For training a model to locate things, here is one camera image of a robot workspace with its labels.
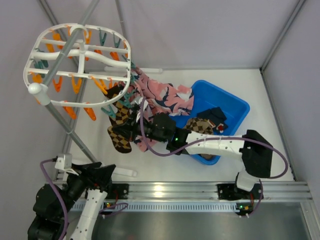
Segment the brown argyle sock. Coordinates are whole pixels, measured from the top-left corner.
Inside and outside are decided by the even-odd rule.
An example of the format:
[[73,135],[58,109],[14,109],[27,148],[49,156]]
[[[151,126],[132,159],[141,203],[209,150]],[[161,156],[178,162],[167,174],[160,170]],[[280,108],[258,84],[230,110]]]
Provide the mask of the brown argyle sock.
[[113,126],[121,125],[129,118],[129,108],[120,101],[116,101],[112,105],[117,109],[117,112],[115,116],[109,117],[111,126],[107,128],[107,132],[116,151],[122,154],[130,153],[132,151],[130,141],[122,135],[113,132]]
[[206,119],[193,117],[188,119],[184,129],[194,131],[200,134],[213,135],[214,129]]

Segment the navy blue sock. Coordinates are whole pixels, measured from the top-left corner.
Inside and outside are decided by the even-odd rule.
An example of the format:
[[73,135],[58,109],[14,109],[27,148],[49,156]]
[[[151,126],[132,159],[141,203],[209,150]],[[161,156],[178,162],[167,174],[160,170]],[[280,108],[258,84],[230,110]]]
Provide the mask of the navy blue sock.
[[197,114],[197,117],[207,120],[215,133],[222,134],[229,127],[227,117],[220,107],[213,107]]

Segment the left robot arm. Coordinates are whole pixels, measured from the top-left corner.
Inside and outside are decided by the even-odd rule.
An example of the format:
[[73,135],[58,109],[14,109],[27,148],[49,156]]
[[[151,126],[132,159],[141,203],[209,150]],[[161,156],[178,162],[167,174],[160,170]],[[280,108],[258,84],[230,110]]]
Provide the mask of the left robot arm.
[[90,240],[103,201],[112,186],[115,164],[103,166],[101,162],[71,164],[66,184],[59,188],[52,182],[46,183],[36,194],[33,211],[35,218],[27,231],[29,240],[63,240],[69,226],[68,213],[84,192],[85,206],[73,240]]

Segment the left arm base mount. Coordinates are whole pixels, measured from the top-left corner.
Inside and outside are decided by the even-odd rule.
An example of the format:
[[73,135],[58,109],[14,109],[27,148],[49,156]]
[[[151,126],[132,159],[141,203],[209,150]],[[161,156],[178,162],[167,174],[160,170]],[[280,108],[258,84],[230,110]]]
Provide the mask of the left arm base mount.
[[114,183],[109,195],[112,200],[126,200],[129,193],[129,184],[127,183]]

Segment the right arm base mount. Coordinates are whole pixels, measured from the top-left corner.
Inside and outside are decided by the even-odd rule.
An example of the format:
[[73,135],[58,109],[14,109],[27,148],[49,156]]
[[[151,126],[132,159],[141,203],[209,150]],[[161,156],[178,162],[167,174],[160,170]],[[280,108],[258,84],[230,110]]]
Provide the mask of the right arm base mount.
[[217,185],[219,200],[258,200],[261,194],[261,185],[256,183],[251,191],[237,188],[234,183],[220,183]]

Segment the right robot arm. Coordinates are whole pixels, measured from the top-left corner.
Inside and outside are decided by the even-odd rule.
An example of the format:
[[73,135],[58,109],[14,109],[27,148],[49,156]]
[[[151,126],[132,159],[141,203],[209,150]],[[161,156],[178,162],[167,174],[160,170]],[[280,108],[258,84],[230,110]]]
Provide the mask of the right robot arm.
[[143,140],[166,143],[169,155],[207,154],[239,160],[243,168],[235,177],[235,186],[243,191],[251,191],[259,179],[271,177],[273,147],[256,130],[249,129],[240,136],[214,136],[177,127],[165,113],[147,121],[140,109],[112,130],[128,140],[141,136]]

